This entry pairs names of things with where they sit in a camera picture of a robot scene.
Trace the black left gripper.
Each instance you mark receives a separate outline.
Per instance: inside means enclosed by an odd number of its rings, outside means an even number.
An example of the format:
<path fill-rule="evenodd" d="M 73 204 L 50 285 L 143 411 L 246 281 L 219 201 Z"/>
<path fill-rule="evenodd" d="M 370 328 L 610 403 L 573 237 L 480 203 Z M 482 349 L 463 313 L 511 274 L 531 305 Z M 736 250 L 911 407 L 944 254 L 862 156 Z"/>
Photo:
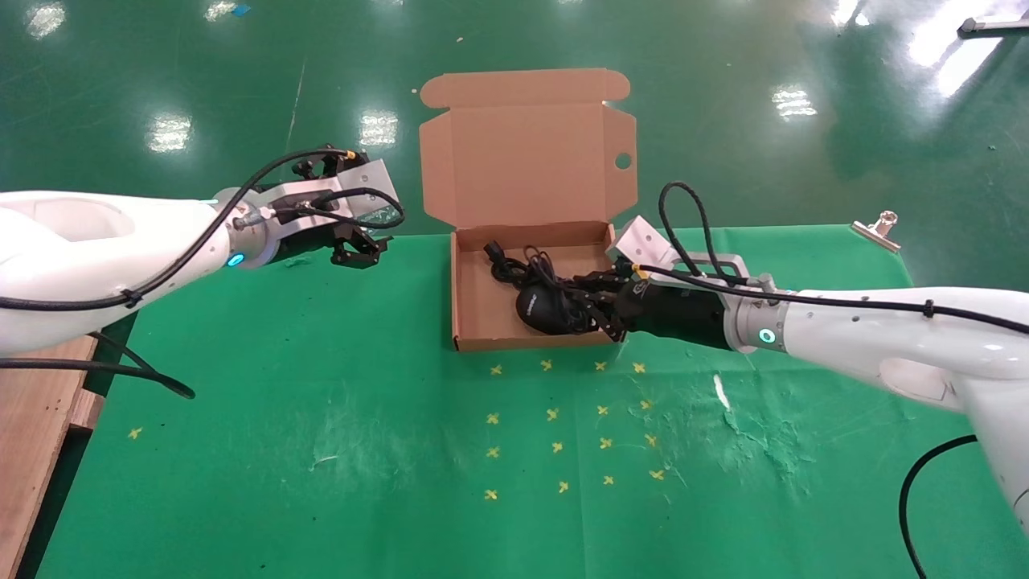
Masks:
<path fill-rule="evenodd" d="M 370 162 L 367 153 L 357 153 L 345 148 L 323 146 L 293 164 L 293 174 L 301 180 L 331 179 L 349 169 Z M 375 267 L 388 249 L 391 236 L 374 239 L 364 228 L 330 220 L 329 224 L 303 228 L 297 233 L 285 236 L 278 243 L 273 260 L 289 260 L 301 254 L 331 248 L 331 264 L 350 269 Z"/>

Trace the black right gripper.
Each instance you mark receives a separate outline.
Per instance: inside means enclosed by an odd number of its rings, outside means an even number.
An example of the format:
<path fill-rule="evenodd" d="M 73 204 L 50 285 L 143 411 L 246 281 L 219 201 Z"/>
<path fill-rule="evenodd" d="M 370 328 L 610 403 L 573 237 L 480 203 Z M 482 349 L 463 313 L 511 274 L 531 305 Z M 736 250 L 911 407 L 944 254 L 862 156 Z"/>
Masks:
<path fill-rule="evenodd" d="M 712 292 L 636 281 L 617 270 L 573 276 L 571 290 L 584 293 L 618 293 L 613 302 L 574 299 L 574 333 L 602 332 L 614 343 L 628 332 L 643 332 L 730 351 L 724 329 L 723 300 Z"/>

